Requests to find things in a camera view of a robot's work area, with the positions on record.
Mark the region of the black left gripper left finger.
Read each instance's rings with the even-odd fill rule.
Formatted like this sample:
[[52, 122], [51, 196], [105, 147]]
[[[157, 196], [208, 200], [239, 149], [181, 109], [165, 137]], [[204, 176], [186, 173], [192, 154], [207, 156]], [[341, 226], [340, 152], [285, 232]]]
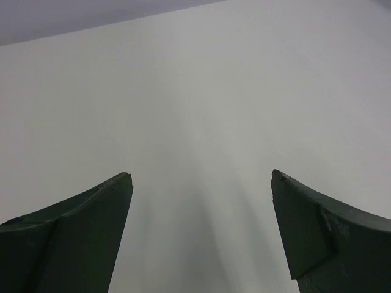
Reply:
[[1, 292], [107, 292], [133, 193], [122, 172], [1, 224]]

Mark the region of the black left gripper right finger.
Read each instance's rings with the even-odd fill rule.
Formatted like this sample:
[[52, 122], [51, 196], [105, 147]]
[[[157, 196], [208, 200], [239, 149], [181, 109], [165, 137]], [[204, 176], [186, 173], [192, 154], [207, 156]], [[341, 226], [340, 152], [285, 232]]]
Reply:
[[272, 202], [300, 292], [390, 292], [390, 220], [319, 193], [279, 170]]

